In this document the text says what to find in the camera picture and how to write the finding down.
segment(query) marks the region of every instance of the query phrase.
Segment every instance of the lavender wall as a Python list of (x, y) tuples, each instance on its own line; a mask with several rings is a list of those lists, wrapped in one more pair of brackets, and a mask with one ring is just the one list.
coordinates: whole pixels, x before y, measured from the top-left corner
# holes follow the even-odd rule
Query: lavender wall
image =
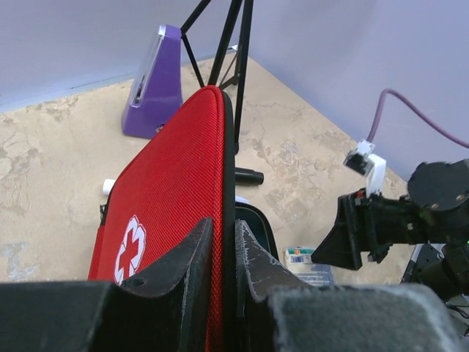
[[(256, 0), (251, 56), (354, 139), (393, 87), (469, 140), (468, 14), (463, 0)], [(392, 97), (375, 142), (404, 178), (469, 157)]]
[[(212, 1), (189, 31), (199, 58), (215, 53), (229, 2)], [(3, 1), (0, 111), (130, 78), (159, 25), (180, 26), (198, 3)]]

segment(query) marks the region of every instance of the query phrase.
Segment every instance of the red first aid kit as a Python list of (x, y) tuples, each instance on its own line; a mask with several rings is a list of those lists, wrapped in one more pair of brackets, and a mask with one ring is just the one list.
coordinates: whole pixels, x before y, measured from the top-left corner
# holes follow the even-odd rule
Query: red first aid kit
[(200, 89), (117, 178), (102, 209), (89, 270), (89, 280), (120, 285), (211, 217), (211, 351), (222, 351), (224, 331), (235, 328), (233, 140), (230, 99), (215, 86)]

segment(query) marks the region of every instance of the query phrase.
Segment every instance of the beige tabletop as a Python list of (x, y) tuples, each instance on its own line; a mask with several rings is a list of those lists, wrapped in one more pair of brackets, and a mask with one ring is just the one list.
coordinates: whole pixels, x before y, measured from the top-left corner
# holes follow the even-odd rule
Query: beige tabletop
[[(207, 75), (211, 61), (202, 63)], [(256, 62), (248, 64), (238, 166), (265, 173), (237, 187), (272, 224), (279, 253), (317, 246), (336, 217), (337, 197), (365, 180), (342, 162), (347, 134)], [(184, 97), (198, 88), (182, 68)], [(0, 281), (85, 279), (100, 220), (104, 179), (115, 178), (147, 140), (122, 135), (131, 82), (0, 114)], [(226, 91), (235, 96), (236, 87)], [(389, 171), (384, 194), (405, 182)], [(334, 270), (338, 282), (398, 282), (411, 247), (393, 246), (380, 265)]]

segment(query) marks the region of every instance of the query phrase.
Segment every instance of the purple device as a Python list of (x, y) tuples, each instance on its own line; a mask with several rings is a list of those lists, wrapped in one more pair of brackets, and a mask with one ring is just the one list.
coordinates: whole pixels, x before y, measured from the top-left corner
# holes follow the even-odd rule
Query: purple device
[(181, 105), (181, 30), (166, 24), (160, 26), (133, 82), (122, 131), (151, 139)]

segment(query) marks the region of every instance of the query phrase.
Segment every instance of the white circle logo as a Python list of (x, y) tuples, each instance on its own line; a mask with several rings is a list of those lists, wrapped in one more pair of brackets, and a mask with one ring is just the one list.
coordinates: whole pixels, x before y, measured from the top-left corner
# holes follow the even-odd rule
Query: white circle logo
[(146, 231), (139, 223), (137, 216), (132, 216), (125, 229), (124, 238), (117, 253), (114, 264), (114, 281), (120, 285), (122, 281), (134, 275), (139, 269), (145, 251)]

